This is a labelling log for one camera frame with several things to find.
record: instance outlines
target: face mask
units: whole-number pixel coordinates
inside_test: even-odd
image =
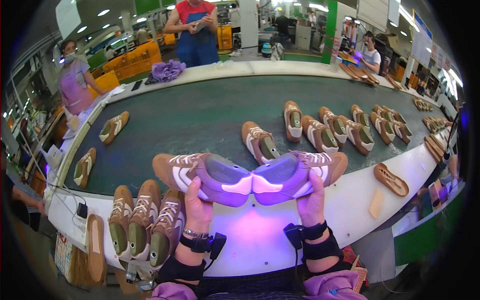
[[[65,62],[72,62],[75,59],[75,57],[77,57],[77,54],[74,52],[74,53],[65,55],[63,58],[65,59]]]

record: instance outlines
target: green conveyor belt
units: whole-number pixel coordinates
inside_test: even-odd
[[[360,154],[350,141],[340,149],[348,156],[346,173],[395,157],[423,143],[428,130],[423,116],[443,116],[434,106],[433,112],[418,111],[413,96],[382,86],[351,80],[312,76],[249,76],[203,81],[174,86],[134,96],[104,108],[87,133],[70,166],[66,185],[74,190],[113,195],[117,186],[125,184],[132,195],[146,179],[157,179],[152,159],[158,153],[175,155],[212,152],[248,170],[258,163],[241,139],[241,126],[254,121],[271,132],[278,151],[315,152],[305,136],[300,143],[290,143],[285,136],[283,106],[295,101],[304,115],[319,120],[318,110],[327,106],[333,113],[352,119],[350,107],[357,104],[366,113],[375,104],[386,105],[402,113],[413,133],[407,145],[396,137],[385,145],[371,124],[375,147],[367,156]],[[105,146],[98,134],[105,122],[128,111],[130,119],[113,142]],[[96,148],[85,189],[73,182],[76,162],[91,147]],[[162,192],[167,187],[160,184]]]

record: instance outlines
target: purple fabric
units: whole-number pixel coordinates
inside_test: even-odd
[[[310,300],[366,300],[364,296],[352,290],[358,279],[357,272],[347,270],[314,276],[305,281],[305,288],[310,295],[305,298]],[[336,295],[329,293],[334,289],[337,290]],[[156,287],[150,299],[165,300],[165,298],[168,300],[197,300],[197,296],[189,287],[172,282],[162,283]]]
[[[152,65],[152,75],[159,82],[169,82],[176,79],[186,67],[184,62],[180,63],[174,60],[170,60],[168,63],[157,62]]]

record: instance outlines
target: pink apron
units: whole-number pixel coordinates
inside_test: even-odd
[[[77,72],[75,72],[77,66],[77,62],[74,61],[67,71],[68,73],[64,70],[65,75],[60,80],[62,92],[67,100],[66,107],[73,115],[78,115],[82,110],[87,109],[94,100],[88,87],[78,84]]]

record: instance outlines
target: hand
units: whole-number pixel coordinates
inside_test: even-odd
[[[195,29],[195,26],[197,25],[197,22],[191,22],[191,23],[188,23],[186,24],[187,26],[187,29],[191,35],[194,35],[197,33],[197,30]]]
[[[206,25],[206,26],[210,27],[210,26],[213,25],[213,18],[208,13],[205,17],[200,19],[200,24],[203,24],[203,25]]]
[[[312,183],[313,193],[297,199],[297,209],[300,219],[305,227],[312,227],[325,222],[324,217],[324,183],[322,178],[310,169],[308,173],[310,183]]]
[[[196,176],[188,186],[188,191],[185,194],[185,210],[187,213],[187,224],[185,227],[196,232],[205,233],[208,232],[213,219],[213,203],[198,198],[198,190],[201,185],[200,178]]]
[[[38,211],[42,214],[42,216],[47,216],[47,214],[45,213],[45,201],[38,201],[36,207],[38,208]]]

